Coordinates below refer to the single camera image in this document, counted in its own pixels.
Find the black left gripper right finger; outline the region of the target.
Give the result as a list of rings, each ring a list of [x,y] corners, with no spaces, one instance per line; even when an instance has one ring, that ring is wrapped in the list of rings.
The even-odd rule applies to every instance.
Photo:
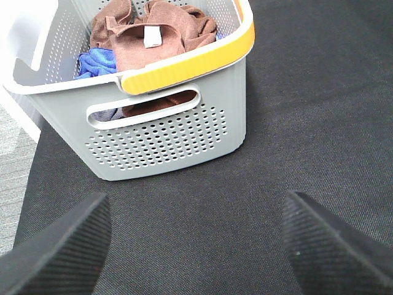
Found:
[[[303,294],[392,294],[392,248],[305,193],[287,192],[282,237]]]

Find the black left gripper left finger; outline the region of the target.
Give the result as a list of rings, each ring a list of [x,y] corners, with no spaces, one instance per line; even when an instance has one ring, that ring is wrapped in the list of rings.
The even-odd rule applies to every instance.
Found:
[[[1,256],[1,294],[92,294],[111,231],[108,197],[94,193]]]

